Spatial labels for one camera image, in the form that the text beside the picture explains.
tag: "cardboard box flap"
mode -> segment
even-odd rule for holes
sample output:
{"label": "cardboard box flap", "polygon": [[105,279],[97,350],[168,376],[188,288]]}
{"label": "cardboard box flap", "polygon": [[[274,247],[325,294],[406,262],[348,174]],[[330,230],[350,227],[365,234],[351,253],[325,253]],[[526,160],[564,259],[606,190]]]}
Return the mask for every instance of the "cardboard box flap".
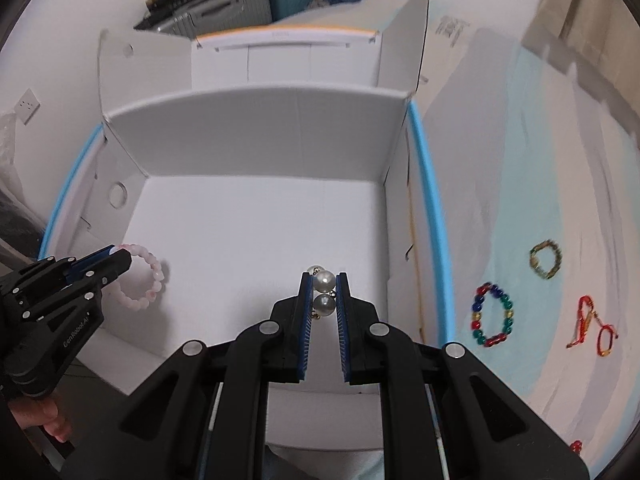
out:
{"label": "cardboard box flap", "polygon": [[156,32],[103,30],[98,48],[105,118],[135,101],[191,89],[191,40]]}
{"label": "cardboard box flap", "polygon": [[408,0],[382,33],[378,86],[413,93],[418,88],[429,0]]}

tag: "multicolored bead bracelet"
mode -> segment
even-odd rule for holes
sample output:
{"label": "multicolored bead bracelet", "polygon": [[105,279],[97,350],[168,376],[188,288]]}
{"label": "multicolored bead bracelet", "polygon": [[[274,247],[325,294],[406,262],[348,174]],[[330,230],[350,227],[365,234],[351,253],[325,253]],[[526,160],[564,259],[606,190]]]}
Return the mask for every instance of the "multicolored bead bracelet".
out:
{"label": "multicolored bead bracelet", "polygon": [[[493,337],[485,337],[482,332],[480,320],[482,319],[482,304],[484,303],[484,295],[491,292],[491,295],[500,300],[504,307],[504,325],[502,332]],[[471,306],[471,330],[474,338],[479,345],[484,345],[487,348],[497,345],[507,340],[507,336],[513,331],[513,301],[509,298],[498,285],[495,283],[486,282],[479,286],[476,290],[476,297],[474,298],[474,304]]]}
{"label": "multicolored bead bracelet", "polygon": [[[540,260],[538,259],[537,254],[547,247],[551,248],[554,252],[554,256],[556,260],[554,262],[554,266],[551,267],[549,272],[546,272],[542,267],[540,267]],[[529,251],[529,265],[533,269],[533,271],[540,276],[543,280],[550,280],[552,277],[556,275],[558,270],[560,270],[560,265],[562,264],[562,251],[558,244],[553,240],[545,240],[542,243],[536,245],[532,250]]]}

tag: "white cardboard box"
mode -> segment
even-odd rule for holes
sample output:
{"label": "white cardboard box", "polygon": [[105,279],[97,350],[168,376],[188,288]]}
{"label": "white cardboard box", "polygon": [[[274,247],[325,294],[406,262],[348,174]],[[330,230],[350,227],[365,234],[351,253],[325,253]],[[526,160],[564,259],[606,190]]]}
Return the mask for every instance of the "white cardboard box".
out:
{"label": "white cardboard box", "polygon": [[[408,0],[382,31],[103,32],[104,125],[42,254],[137,243],[167,279],[142,312],[105,295],[85,365],[129,393],[184,342],[233,340],[268,318],[316,264],[347,272],[353,295],[415,340],[444,343],[446,236],[410,104],[427,12],[428,0]],[[124,291],[143,294],[148,272],[134,261]],[[382,448],[377,387],[344,384],[335,314],[313,322],[306,380],[271,385],[267,441]]]}

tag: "red bead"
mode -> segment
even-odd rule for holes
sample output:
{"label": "red bead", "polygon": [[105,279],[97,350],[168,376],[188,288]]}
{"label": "red bead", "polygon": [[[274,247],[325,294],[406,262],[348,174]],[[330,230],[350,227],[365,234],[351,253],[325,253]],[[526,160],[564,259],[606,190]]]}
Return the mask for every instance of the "red bead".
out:
{"label": "red bead", "polygon": [[571,446],[569,446],[569,448],[574,453],[577,453],[578,455],[580,455],[580,452],[582,451],[582,442],[580,440],[576,440],[574,443],[571,444]]}

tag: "beaded bracelet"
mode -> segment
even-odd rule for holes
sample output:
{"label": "beaded bracelet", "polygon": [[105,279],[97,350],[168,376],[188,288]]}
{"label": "beaded bracelet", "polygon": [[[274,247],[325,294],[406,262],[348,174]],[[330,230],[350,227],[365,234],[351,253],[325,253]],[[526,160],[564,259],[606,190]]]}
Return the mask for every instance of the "beaded bracelet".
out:
{"label": "beaded bracelet", "polygon": [[162,264],[160,261],[150,253],[146,248],[137,244],[122,244],[117,247],[111,249],[110,254],[113,254],[116,251],[121,249],[126,249],[131,253],[131,256],[140,256],[143,260],[148,263],[149,267],[151,267],[151,272],[153,275],[154,282],[151,285],[151,288],[146,291],[145,295],[139,300],[134,300],[127,296],[120,286],[119,280],[115,280],[111,282],[109,286],[109,291],[116,299],[118,303],[122,306],[126,306],[131,310],[140,310],[147,308],[149,303],[153,303],[156,300],[156,296],[158,292],[162,289],[162,280],[164,280],[164,273],[162,272]]}
{"label": "beaded bracelet", "polygon": [[[554,266],[551,267],[549,272],[545,272],[540,267],[540,260],[536,256],[539,251],[542,249],[546,249],[550,247],[554,252],[554,256],[556,257],[556,261],[554,262]],[[560,264],[562,263],[562,251],[558,244],[553,240],[545,240],[544,242],[536,245],[532,250],[529,251],[529,265],[533,269],[533,271],[540,276],[543,280],[550,280],[552,277],[556,275],[556,272],[560,270]]]}
{"label": "beaded bracelet", "polygon": [[[481,329],[480,320],[482,319],[482,304],[484,303],[484,295],[488,292],[496,299],[500,300],[504,307],[504,325],[502,332],[493,336],[485,337]],[[498,285],[495,283],[486,282],[479,286],[476,290],[476,297],[474,298],[474,304],[471,306],[471,330],[472,334],[479,345],[484,345],[487,348],[497,345],[507,340],[507,336],[513,331],[513,301],[509,298]]]}

